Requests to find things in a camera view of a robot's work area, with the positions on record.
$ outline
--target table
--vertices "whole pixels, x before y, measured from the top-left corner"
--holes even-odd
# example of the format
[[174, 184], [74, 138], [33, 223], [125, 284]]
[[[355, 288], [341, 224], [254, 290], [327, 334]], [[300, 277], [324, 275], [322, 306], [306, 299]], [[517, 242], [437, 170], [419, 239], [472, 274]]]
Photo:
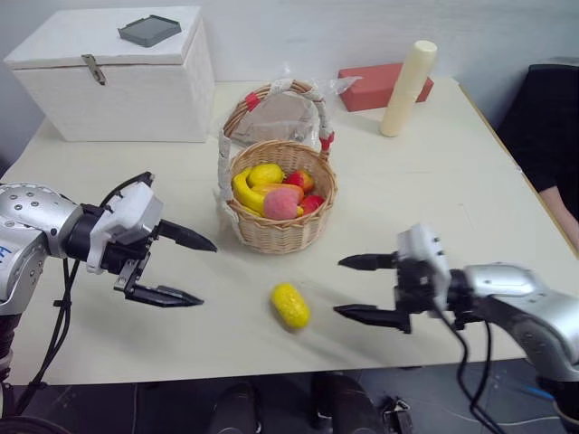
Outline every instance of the table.
[[[215, 125], [257, 83], [221, 83]], [[214, 241], [218, 253], [171, 241], [152, 248], [142, 281], [188, 290], [201, 307], [161, 309], [124, 300], [112, 275], [79, 273], [69, 337], [46, 374], [53, 384], [150, 382], [258, 373], [289, 373], [455, 363], [460, 348], [440, 321], [413, 318], [412, 335], [361, 325], [332, 306], [392, 308], [394, 273], [336, 265], [345, 256], [395, 250], [395, 235], [416, 222], [441, 236], [452, 267], [508, 261], [525, 264], [552, 288], [579, 296], [579, 261], [520, 169], [470, 104], [457, 81], [435, 80], [397, 138], [378, 134], [382, 110], [334, 115], [330, 162], [339, 192], [323, 237], [309, 249], [265, 256], [239, 244], [217, 218], [217, 142], [67, 143], [44, 121], [3, 182], [38, 182], [76, 202], [98, 203], [110, 188], [145, 170], [165, 203], [164, 218]], [[36, 372], [62, 293], [61, 263], [48, 259], [14, 340], [10, 380]], [[269, 293], [299, 286], [312, 321], [288, 333], [274, 319]], [[469, 325], [472, 360], [484, 356], [482, 325]], [[498, 331], [496, 359], [522, 356]]]

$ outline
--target white candle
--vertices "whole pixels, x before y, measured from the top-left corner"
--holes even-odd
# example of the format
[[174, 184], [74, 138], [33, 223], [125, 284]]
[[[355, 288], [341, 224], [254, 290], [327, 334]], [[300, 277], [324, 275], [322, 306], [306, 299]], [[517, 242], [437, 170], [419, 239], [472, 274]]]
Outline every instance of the white candle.
[[416, 41], [406, 55], [380, 125], [380, 132], [385, 136], [396, 137], [400, 134], [406, 119], [412, 113], [414, 102], [422, 92], [437, 51], [432, 42]]

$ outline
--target fake fruit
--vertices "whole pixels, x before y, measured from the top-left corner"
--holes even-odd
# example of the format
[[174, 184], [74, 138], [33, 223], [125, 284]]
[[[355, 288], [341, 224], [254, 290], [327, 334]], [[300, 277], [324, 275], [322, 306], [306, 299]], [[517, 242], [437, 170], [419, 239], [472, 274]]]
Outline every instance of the fake fruit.
[[310, 196], [306, 196], [303, 201], [299, 204], [304, 209], [304, 215], [310, 214], [314, 212], [317, 208], [321, 206], [321, 204], [325, 201], [322, 196], [316, 196], [312, 194]]
[[247, 178], [247, 184], [250, 187], [264, 184], [279, 184], [283, 181], [285, 174], [281, 167], [274, 163], [256, 165]]
[[299, 193], [289, 188], [269, 192], [263, 200], [263, 216], [272, 220], [290, 220], [303, 214], [298, 207]]
[[241, 205], [254, 210], [259, 215], [263, 215], [263, 195], [255, 193], [247, 185], [247, 177], [251, 171], [252, 169], [248, 168], [233, 177], [233, 195]]
[[288, 326], [303, 328], [308, 325], [310, 317], [308, 304], [290, 283], [280, 283], [273, 289], [271, 303]]
[[296, 170], [288, 176], [283, 183], [297, 185], [301, 187], [305, 194], [308, 194], [314, 189], [314, 178], [303, 169]]
[[289, 188], [291, 190], [294, 190], [295, 192], [298, 193], [299, 195], [299, 199], [298, 199], [298, 203], [300, 203], [303, 198], [304, 198], [304, 191], [301, 189], [301, 187], [298, 187], [297, 185], [292, 185], [292, 184], [264, 184], [264, 185], [255, 185], [254, 187], [252, 187], [252, 190], [255, 193], [259, 193], [259, 194], [263, 194], [264, 196], [267, 195], [269, 192], [272, 192], [274, 190], [278, 190], [280, 188]]

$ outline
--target red apple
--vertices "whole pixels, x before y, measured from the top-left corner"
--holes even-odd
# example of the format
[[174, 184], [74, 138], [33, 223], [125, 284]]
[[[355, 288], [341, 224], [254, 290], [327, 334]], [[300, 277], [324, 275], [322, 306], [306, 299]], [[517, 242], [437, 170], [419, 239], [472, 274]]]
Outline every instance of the red apple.
[[283, 183], [297, 185], [301, 187], [305, 194], [308, 194], [314, 189], [314, 178], [303, 169], [296, 170], [288, 176]]
[[312, 194], [311, 196], [306, 196], [299, 206], [304, 209], [304, 215], [306, 215], [314, 212], [325, 200], [322, 196]]

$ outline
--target basket handle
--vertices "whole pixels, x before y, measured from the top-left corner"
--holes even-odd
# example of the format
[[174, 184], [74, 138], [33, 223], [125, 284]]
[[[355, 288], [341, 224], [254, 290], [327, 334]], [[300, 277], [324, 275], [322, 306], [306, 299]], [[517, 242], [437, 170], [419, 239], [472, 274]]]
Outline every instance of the basket handle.
[[235, 107], [231, 116], [225, 122], [223, 129], [219, 132], [219, 161], [217, 172], [219, 188], [223, 200], [229, 201], [233, 198], [231, 168], [229, 165], [229, 155], [232, 144], [230, 137], [248, 111], [253, 111], [264, 99], [288, 91], [294, 92], [301, 97], [310, 100], [314, 103], [314, 106], [316, 106], [319, 116], [319, 142], [321, 144], [319, 158], [323, 161], [327, 161], [329, 148], [334, 141], [334, 130], [327, 121], [326, 101], [324, 101], [319, 90], [302, 81], [293, 79], [275, 80], [272, 84], [268, 84], [254, 92], [251, 92], [241, 100]]

